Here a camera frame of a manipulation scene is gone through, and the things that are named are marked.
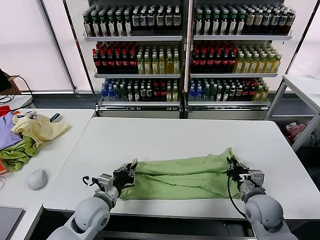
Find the purple cloth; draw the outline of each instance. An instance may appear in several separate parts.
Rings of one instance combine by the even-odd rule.
[[[14,113],[12,111],[0,117],[0,150],[15,145],[22,140],[19,133],[11,131],[15,126],[12,122],[13,117]]]

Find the green cloth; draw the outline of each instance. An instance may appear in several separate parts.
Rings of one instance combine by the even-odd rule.
[[[135,170],[135,186],[122,190],[126,199],[220,199],[228,198],[227,157],[232,148],[220,155],[191,157],[166,161],[141,161]],[[238,197],[237,184],[230,180],[233,197]]]
[[[13,146],[0,150],[0,159],[3,159],[3,166],[9,172],[20,170],[23,165],[27,164],[30,157],[37,154],[33,148],[35,141],[29,136],[23,136],[23,139]]]

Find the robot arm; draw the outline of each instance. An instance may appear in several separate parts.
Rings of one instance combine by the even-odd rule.
[[[262,188],[264,173],[249,169],[233,157],[227,158],[227,162],[228,181],[232,179],[237,182],[241,200],[245,203],[244,213],[234,206],[251,223],[256,238],[258,240],[298,240],[290,232],[280,203],[266,195],[266,190]]]
[[[93,197],[81,201],[74,214],[47,240],[93,240],[110,219],[110,210],[115,207],[121,190],[133,186],[137,160],[113,172],[103,173],[98,178],[85,176],[82,181],[89,186],[99,186]]]

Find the computer mouse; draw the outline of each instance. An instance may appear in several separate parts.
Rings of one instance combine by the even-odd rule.
[[[44,169],[38,169],[31,173],[28,180],[28,187],[34,191],[40,190],[48,182],[48,175]]]

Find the beverage refrigerator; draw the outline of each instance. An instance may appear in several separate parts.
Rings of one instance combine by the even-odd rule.
[[[63,0],[99,115],[263,119],[296,12],[243,2]]]

